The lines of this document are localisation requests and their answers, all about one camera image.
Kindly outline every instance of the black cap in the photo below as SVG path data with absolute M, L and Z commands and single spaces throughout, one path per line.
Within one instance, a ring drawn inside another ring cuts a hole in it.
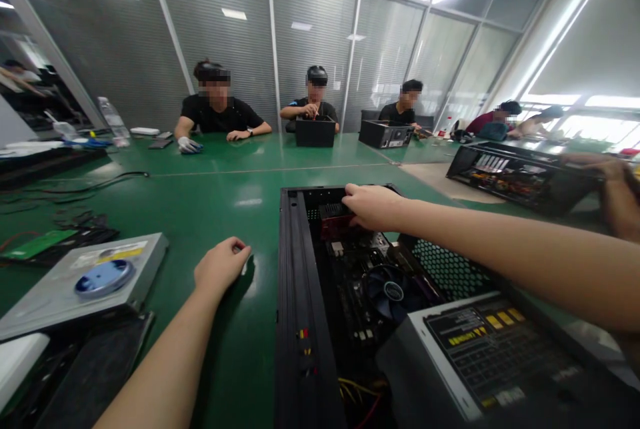
M 307 81 L 314 86 L 326 86 L 329 76 L 322 66 L 311 66 L 307 70 Z
M 209 60 L 200 61 L 195 65 L 193 75 L 200 81 L 231 81 L 231 72 L 216 63 L 210 63 Z

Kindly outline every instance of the small black box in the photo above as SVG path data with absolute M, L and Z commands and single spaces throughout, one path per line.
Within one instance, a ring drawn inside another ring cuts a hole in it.
M 363 121 L 358 139 L 369 146 L 384 149 L 407 146 L 412 134 L 413 126 L 391 121 Z
M 335 121 L 329 116 L 295 121 L 295 144 L 307 147 L 333 147 Z

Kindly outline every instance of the metal window frame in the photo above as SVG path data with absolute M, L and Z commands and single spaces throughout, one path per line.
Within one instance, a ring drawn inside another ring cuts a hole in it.
M 105 123 L 101 117 L 101 115 L 99 114 L 99 111 L 97 110 L 96 106 L 94 105 L 93 101 L 91 100 L 89 94 L 87 93 L 87 91 L 84 89 L 84 87 L 82 86 L 82 84 L 80 83 L 80 80 L 75 76 L 72 68 L 69 66 L 69 64 L 67 63 L 66 59 L 64 58 L 62 52 L 60 51 L 60 49 L 58 48 L 58 46 L 56 46 L 53 38 L 51 37 L 51 35 L 49 34 L 49 32 L 46 30 L 44 24 L 42 23 L 42 21 L 39 19 L 38 15 L 35 13 L 35 10 L 32 8 L 31 4 L 29 3 L 28 0 L 10 0 L 14 6 L 16 6 L 17 11 L 19 13 L 19 15 L 23 18 L 24 22 L 25 22 L 25 26 L 27 27 L 27 29 L 34 35 L 34 37 L 36 38 L 36 40 L 38 40 L 38 42 L 41 44 L 43 51 L 45 52 L 47 58 L 49 58 L 49 60 L 56 66 L 56 68 L 59 68 L 59 73 L 62 76 L 62 78 L 64 79 L 64 81 L 67 83 L 67 85 L 69 86 L 69 89 L 71 90 L 71 92 L 73 93 L 73 95 L 76 97 L 76 99 L 78 100 L 78 102 L 80 103 L 80 105 L 82 106 L 82 108 L 84 109 L 84 111 L 87 113 L 87 116 L 89 117 L 89 119 L 91 120 L 91 122 L 96 126 L 96 127 L 104 127 Z M 418 32 L 416 35 L 416 39 L 413 42 L 413 48 L 411 50 L 411 56 L 409 58 L 409 62 L 407 64 L 407 68 L 405 71 L 405 80 L 409 77 L 409 73 L 411 72 L 411 69 L 413 68 L 414 64 L 415 64 L 415 57 L 416 57 L 416 50 L 417 50 L 417 46 L 418 46 L 418 41 L 420 40 L 424 25 L 426 24 L 427 18 L 429 16 L 429 14 L 433 11 L 434 14 L 438 14 L 438 15 L 442 15 L 445 17 L 450 17 L 453 19 L 457 19 L 459 21 L 464 21 L 467 23 L 472 23 L 475 24 L 475 28 L 474 28 L 474 32 L 467 44 L 467 47 L 465 48 L 465 52 L 463 54 L 463 57 L 460 60 L 460 63 L 458 65 L 458 68 L 456 69 L 456 72 L 454 73 L 453 76 L 453 80 L 447 90 L 447 96 L 446 98 L 443 100 L 443 102 L 441 103 L 440 107 L 437 110 L 437 120 L 436 120 L 436 126 L 439 124 L 441 117 L 444 113 L 445 107 L 447 106 L 447 103 L 450 100 L 450 96 L 451 96 L 451 92 L 453 90 L 453 88 L 455 88 L 456 82 L 462 72 L 462 68 L 465 64 L 466 59 L 468 58 L 469 52 L 471 51 L 471 48 L 473 46 L 473 43 L 480 31 L 480 29 L 483 26 L 488 26 L 488 27 L 492 27 L 492 28 L 496 28 L 496 29 L 502 29 L 504 31 L 508 31 L 510 33 L 514 33 L 519 35 L 519 40 L 516 42 L 516 44 L 514 45 L 514 50 L 512 50 L 512 52 L 509 54 L 509 56 L 507 56 L 505 62 L 503 63 L 503 65 L 501 66 L 498 74 L 496 75 L 496 77 L 494 78 L 491 86 L 489 88 L 487 88 L 487 93 L 491 93 L 491 91 L 494 90 L 494 88 L 496 87 L 497 82 L 500 80 L 500 78 L 503 76 L 504 74 L 504 70 L 508 67 L 509 63 L 511 62 L 513 56 L 517 53 L 517 48 L 522 44 L 523 40 L 526 39 L 527 34 L 529 33 L 531 26 L 533 25 L 533 22 L 535 20 L 537 20 L 538 16 L 540 15 L 540 12 L 542 10 L 542 8 L 545 6 L 544 3 L 540 4 L 537 8 L 535 8 L 531 15 L 529 16 L 529 20 L 527 22 L 527 24 L 525 25 L 524 28 L 522 29 L 517 29 L 517 28 L 513 28 L 513 27 L 509 27 L 506 25 L 502 25 L 500 23 L 494 22 L 494 21 L 489 21 L 487 19 L 487 16 L 489 14 L 489 10 L 494 2 L 494 0 L 489 0 L 483 10 L 482 16 L 478 17 L 478 16 L 474 16 L 474 15 L 470 15 L 467 13 L 463 13 L 461 11 L 456 11 L 454 9 L 449 9 L 446 7 L 434 7 L 433 6 L 433 0 L 428 0 L 428 1 L 422 1 L 422 0 L 396 0 L 396 1 L 400 1 L 400 2 L 405 2 L 405 3 L 410 3 L 414 6 L 417 7 L 422 7 L 423 8 L 423 15 L 421 18 L 421 22 L 420 25 L 418 27 Z M 167 28 L 169 30 L 169 34 L 171 36 L 171 40 L 173 42 L 174 45 L 174 49 L 176 51 L 177 57 L 178 57 L 178 61 L 179 64 L 181 66 L 181 70 L 183 72 L 183 75 L 185 77 L 185 82 L 187 84 L 187 88 L 189 90 L 189 92 L 191 94 L 193 94 L 194 91 L 194 87 L 193 87 L 193 83 L 191 81 L 191 76 L 189 74 L 188 68 L 186 66 L 186 62 L 184 59 L 184 54 L 182 52 L 182 48 L 180 46 L 180 42 L 179 39 L 177 37 L 176 31 L 175 31 L 175 27 L 173 26 L 173 20 L 171 18 L 171 12 L 169 10 L 169 7 L 167 5 L 166 0 L 159 0 L 162 11 L 163 11 L 163 15 L 165 17 L 165 22 L 167 24 Z M 357 33 L 357 27 L 358 27 L 358 21 L 359 21 L 359 16 L 360 16 L 360 7 L 361 7 L 361 0 L 357 0 L 356 1 L 356 8 L 355 8 L 355 14 L 353 17 L 353 33 L 356 34 Z M 271 46 L 272 46 L 272 52 L 273 52 L 273 72 L 274 72 L 274 84 L 275 84 L 275 98 L 276 98 L 276 104 L 277 104 L 277 108 L 276 111 L 280 111 L 281 109 L 281 95 L 280 95 L 280 88 L 279 88 L 279 70 L 278 70 L 278 62 L 277 62 L 277 45 L 276 45 L 276 35 L 275 35 L 275 14 L 274 14 L 274 8 L 273 8 L 273 0 L 269 0 L 269 18 L 270 18 L 270 25 L 271 25 Z M 347 112 L 347 104 L 348 104 L 348 98 L 349 98 L 349 86 L 351 83 L 351 73 L 353 72 L 353 57 L 354 57 L 354 52 L 355 52 L 355 43 L 356 41 L 353 40 L 351 42 L 351 47 L 349 49 L 349 62 L 347 65 L 347 80 L 346 80 L 346 88 L 345 88 L 345 97 L 344 97 L 344 102 L 343 102 L 343 107 L 342 107 L 342 114 L 341 114 L 341 118 L 340 118 L 340 131 L 344 132 L 344 121 L 345 121 L 345 116 L 346 116 L 346 112 Z M 281 119 L 278 117 L 278 129 L 279 131 L 282 131 L 282 122 Z

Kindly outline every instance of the black cable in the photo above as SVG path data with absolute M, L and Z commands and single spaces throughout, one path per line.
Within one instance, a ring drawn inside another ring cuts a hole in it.
M 68 191 L 55 191 L 53 189 L 23 189 L 25 193 L 47 193 L 47 194 L 78 194 L 78 193 L 86 193 L 87 191 L 91 191 L 92 189 L 98 189 L 105 185 L 111 184 L 115 182 L 117 179 L 120 179 L 124 176 L 144 176 L 149 177 L 149 173 L 144 171 L 129 171 L 128 173 L 122 173 L 121 175 L 117 175 L 111 179 L 106 181 L 102 181 L 101 183 L 94 184 L 93 186 L 87 186 L 82 189 L 71 189 Z

